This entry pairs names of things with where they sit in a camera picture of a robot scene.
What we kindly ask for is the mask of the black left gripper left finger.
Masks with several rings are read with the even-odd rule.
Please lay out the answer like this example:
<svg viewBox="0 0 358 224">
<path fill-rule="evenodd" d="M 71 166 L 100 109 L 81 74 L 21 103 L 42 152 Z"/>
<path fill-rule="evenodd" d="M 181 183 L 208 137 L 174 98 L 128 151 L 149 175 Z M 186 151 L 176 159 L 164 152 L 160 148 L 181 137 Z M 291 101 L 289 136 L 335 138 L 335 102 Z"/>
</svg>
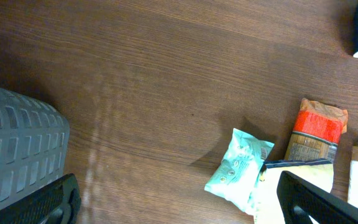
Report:
<svg viewBox="0 0 358 224">
<path fill-rule="evenodd" d="M 81 207 L 74 174 L 67 174 L 0 210 L 0 224 L 75 224 Z"/>
</svg>

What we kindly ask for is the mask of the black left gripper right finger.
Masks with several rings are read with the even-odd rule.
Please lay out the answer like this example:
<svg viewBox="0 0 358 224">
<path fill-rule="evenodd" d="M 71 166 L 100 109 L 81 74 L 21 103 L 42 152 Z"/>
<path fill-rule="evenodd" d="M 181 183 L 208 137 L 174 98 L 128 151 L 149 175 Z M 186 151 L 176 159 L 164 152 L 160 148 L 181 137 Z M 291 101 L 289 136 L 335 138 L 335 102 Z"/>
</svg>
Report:
<svg viewBox="0 0 358 224">
<path fill-rule="evenodd" d="M 358 224 L 358 208 L 289 171 L 280 175 L 277 197 L 285 223 Z"/>
</svg>

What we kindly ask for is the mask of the teal crinkled wipes packet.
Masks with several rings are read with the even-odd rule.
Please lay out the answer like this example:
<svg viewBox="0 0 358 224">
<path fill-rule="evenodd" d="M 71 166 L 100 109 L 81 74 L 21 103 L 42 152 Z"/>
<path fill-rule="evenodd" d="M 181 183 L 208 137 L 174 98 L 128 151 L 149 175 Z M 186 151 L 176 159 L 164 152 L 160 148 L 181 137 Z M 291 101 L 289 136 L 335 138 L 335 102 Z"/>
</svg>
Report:
<svg viewBox="0 0 358 224">
<path fill-rule="evenodd" d="M 220 166 L 204 190 L 232 202 L 242 212 L 255 213 L 255 191 L 260 170 L 274 143 L 234 128 Z"/>
</svg>

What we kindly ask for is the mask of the orange and tan snack package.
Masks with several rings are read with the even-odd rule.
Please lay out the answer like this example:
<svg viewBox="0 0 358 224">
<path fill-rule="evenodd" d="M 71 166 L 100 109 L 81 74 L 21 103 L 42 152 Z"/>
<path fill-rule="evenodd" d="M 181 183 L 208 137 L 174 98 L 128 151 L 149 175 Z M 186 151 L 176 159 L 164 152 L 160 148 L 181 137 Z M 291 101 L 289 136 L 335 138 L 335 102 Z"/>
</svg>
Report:
<svg viewBox="0 0 358 224">
<path fill-rule="evenodd" d="M 303 98 L 285 159 L 333 162 L 341 135 L 347 132 L 348 117 L 345 109 Z"/>
</svg>

